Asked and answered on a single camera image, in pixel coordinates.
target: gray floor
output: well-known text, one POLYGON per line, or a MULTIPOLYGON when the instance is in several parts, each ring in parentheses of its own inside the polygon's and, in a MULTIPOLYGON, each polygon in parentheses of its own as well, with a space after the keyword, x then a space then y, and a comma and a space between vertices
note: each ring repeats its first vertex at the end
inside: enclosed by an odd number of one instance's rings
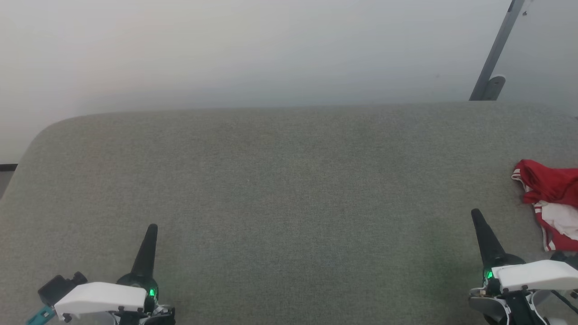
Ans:
POLYGON ((0 198, 4 194, 4 190, 6 190, 13 173, 14 172, 0 172, 0 198))

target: teal connector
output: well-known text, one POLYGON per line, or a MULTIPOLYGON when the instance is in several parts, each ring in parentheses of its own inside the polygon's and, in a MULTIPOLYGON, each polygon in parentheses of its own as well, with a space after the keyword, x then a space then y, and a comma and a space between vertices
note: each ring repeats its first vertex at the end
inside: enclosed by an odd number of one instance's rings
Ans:
POLYGON ((30 318, 26 325, 44 325, 56 315, 49 306, 44 306, 36 315, 30 318))

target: gray sofa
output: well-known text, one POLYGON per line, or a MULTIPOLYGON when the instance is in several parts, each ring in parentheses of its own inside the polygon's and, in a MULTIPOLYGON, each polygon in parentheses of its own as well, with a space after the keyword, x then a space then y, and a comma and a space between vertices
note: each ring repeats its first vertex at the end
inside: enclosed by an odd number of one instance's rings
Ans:
POLYGON ((157 223, 177 324, 484 324, 470 210, 508 252, 547 258, 510 175, 523 158, 578 166, 577 140, 573 117, 498 102, 65 120, 0 200, 0 323, 32 316, 56 274, 115 282, 157 223))

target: red cloth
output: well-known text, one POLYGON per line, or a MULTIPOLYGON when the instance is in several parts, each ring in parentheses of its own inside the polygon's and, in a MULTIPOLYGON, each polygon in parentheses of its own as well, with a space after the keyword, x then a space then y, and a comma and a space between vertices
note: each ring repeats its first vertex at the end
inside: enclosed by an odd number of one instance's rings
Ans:
POLYGON ((554 169, 534 160, 521 160, 512 178, 524 185, 524 203, 534 205, 536 220, 544 232, 544 249, 578 251, 578 241, 560 234, 542 219, 542 206, 539 203, 546 201, 578 208, 578 168, 554 169))

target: red and white garment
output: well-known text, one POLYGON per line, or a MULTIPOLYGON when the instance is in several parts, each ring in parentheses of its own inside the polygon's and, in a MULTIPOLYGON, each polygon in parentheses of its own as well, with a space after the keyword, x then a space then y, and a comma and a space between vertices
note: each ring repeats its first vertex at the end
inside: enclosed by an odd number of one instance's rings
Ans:
POLYGON ((534 206, 544 250, 578 251, 578 168, 555 169, 521 160, 512 179, 522 183, 524 203, 534 206))

